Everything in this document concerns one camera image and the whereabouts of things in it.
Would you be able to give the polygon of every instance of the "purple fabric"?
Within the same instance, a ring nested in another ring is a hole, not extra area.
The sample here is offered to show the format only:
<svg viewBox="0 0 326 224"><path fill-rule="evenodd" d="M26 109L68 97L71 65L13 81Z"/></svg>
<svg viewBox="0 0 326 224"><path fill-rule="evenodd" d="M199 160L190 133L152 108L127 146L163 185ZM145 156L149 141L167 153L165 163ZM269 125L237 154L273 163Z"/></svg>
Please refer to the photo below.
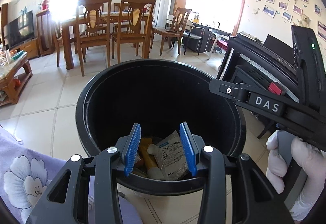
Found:
<svg viewBox="0 0 326 224"><path fill-rule="evenodd" d="M66 163L23 146L21 139L0 127L0 196L15 218L25 224L51 180ZM89 220L94 223L94 178L90 181ZM119 197L124 224L142 224L135 207Z"/></svg>

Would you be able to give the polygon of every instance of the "coffee table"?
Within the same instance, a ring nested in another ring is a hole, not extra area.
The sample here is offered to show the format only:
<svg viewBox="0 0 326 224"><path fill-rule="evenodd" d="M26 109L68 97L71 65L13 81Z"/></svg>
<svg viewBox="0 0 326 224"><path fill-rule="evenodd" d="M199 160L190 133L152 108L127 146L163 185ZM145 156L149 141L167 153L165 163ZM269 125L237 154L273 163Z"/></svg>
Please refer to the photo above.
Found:
<svg viewBox="0 0 326 224"><path fill-rule="evenodd" d="M14 76L21 67L24 68L25 73L16 76L21 84L15 88ZM0 90L3 90L7 94L7 98L0 102L0 106L9 103L17 104L20 92L32 75L31 66L27 59L27 52L24 52L23 55L9 65L0 66Z"/></svg>

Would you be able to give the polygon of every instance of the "gloved hand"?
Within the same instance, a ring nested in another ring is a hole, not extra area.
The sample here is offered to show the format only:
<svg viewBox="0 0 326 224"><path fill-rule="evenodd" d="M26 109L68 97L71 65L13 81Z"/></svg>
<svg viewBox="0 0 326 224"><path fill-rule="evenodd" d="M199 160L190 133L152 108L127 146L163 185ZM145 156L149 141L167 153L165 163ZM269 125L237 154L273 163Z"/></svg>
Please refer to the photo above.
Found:
<svg viewBox="0 0 326 224"><path fill-rule="evenodd" d="M278 131L273 133L266 142L270 150L266 177L278 194L284 190L282 177L287 172L285 160L278 153ZM294 206L290 209L293 220L303 220L320 196L326 179L326 155L316 147L295 137L291 143L291 154L299 166L307 174L306 183Z"/></svg>

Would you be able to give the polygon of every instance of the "trash can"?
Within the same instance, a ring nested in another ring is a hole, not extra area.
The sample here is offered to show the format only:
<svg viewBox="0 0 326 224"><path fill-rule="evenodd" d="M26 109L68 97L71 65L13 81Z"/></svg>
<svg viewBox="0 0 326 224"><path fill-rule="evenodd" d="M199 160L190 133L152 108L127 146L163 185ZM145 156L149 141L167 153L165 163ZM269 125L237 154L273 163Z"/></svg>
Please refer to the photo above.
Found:
<svg viewBox="0 0 326 224"><path fill-rule="evenodd" d="M114 65L97 74L76 106L80 141L89 156L129 135L134 123L142 137L166 138L186 121L193 134L223 154L238 156L246 141L241 108L210 93L212 77L192 66L157 59ZM158 181L130 174L118 183L152 195L183 195L204 186L203 178Z"/></svg>

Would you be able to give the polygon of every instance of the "tv stand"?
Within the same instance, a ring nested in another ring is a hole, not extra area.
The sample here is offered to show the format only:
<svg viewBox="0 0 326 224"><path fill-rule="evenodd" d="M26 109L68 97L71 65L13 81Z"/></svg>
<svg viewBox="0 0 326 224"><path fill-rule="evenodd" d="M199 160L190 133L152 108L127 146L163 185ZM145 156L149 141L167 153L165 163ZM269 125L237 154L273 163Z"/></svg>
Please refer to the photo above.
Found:
<svg viewBox="0 0 326 224"><path fill-rule="evenodd" d="M33 38L31 40L27 40L26 42L23 42L22 44L17 45L16 47L14 47L11 50L16 50L16 49L26 51L28 59L40 56L37 37Z"/></svg>

